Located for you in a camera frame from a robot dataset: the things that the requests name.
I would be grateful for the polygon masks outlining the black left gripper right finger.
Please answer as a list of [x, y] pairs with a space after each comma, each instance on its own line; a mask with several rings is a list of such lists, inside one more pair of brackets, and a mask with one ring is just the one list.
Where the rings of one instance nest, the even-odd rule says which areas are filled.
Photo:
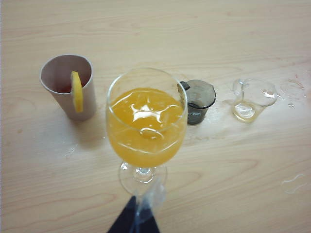
[[152, 209], [148, 203], [144, 203], [139, 210], [138, 215], [139, 233], [160, 233]]

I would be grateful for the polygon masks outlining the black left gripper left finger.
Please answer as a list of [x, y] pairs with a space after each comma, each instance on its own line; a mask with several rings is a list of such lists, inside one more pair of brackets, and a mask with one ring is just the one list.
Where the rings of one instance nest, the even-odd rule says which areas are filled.
[[138, 222], [136, 219], [137, 198], [132, 196], [115, 222], [112, 224], [108, 233], [138, 233]]

